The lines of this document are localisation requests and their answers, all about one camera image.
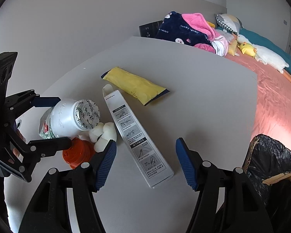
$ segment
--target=orange lid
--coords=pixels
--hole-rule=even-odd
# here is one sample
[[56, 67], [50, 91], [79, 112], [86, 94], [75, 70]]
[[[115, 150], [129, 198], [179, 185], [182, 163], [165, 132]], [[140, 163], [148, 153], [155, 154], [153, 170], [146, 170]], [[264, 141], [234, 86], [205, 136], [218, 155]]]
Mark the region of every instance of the orange lid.
[[77, 137], [72, 139], [72, 145], [69, 149], [63, 150], [64, 160], [74, 169], [83, 162], [89, 162], [95, 154], [94, 145], [86, 140]]

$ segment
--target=white table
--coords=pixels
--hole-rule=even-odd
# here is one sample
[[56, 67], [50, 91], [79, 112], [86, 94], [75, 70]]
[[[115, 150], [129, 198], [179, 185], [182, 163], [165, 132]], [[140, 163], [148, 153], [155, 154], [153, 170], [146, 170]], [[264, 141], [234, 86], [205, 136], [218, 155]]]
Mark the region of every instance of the white table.
[[[102, 95], [108, 82], [100, 76], [115, 66], [171, 91], [147, 106], [124, 92], [123, 96], [175, 175], [161, 186], [149, 188], [118, 135], [117, 155], [106, 184], [94, 194], [101, 221], [107, 233], [185, 232], [198, 193], [186, 183], [175, 153], [176, 139], [183, 137], [190, 149], [219, 168], [242, 166], [255, 118], [257, 76], [197, 48], [132, 37], [83, 62], [43, 96], [91, 99], [100, 108], [101, 121], [112, 121]], [[44, 111], [31, 109], [21, 117], [25, 137], [38, 138], [37, 127]], [[42, 159], [33, 172], [33, 181], [21, 184], [18, 198], [24, 204], [22, 211], [51, 167], [69, 169], [61, 152]], [[16, 185], [21, 181], [11, 177], [10, 182]]]

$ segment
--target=white box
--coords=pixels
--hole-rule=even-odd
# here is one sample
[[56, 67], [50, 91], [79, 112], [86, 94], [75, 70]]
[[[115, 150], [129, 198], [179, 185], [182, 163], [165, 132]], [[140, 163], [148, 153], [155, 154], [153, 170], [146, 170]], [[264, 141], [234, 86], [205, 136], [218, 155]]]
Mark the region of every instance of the white box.
[[173, 176], [173, 170], [146, 133], [119, 90], [110, 84], [103, 96], [119, 133], [149, 187], [155, 187]]

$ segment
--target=blue rubber fingertip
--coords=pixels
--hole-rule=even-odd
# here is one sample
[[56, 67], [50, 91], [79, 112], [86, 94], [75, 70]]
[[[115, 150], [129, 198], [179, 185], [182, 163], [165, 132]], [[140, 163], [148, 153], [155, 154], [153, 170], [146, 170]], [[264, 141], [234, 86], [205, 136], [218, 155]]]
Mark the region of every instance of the blue rubber fingertip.
[[96, 183], [95, 187], [97, 191], [101, 187], [103, 187], [106, 183], [108, 174], [110, 172], [111, 166], [113, 164], [115, 155], [116, 155], [116, 143], [113, 142], [109, 148], [106, 148], [105, 150], [108, 150], [105, 157], [100, 163], [100, 166], [96, 172]]
[[198, 187], [196, 169], [194, 168], [194, 165], [192, 164], [190, 157], [179, 138], [176, 141], [176, 153], [186, 178], [186, 182], [192, 187], [193, 190], [196, 190]]

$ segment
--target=yellow snack wrapper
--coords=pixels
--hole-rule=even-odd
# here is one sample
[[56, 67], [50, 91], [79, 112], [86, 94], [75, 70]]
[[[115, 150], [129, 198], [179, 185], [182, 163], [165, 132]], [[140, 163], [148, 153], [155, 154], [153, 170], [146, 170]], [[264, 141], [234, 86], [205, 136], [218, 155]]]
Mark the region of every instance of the yellow snack wrapper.
[[119, 67], [112, 68], [104, 73], [101, 78], [132, 95], [141, 101], [144, 106], [169, 92], [169, 90], [155, 85], [140, 76], [126, 72]]

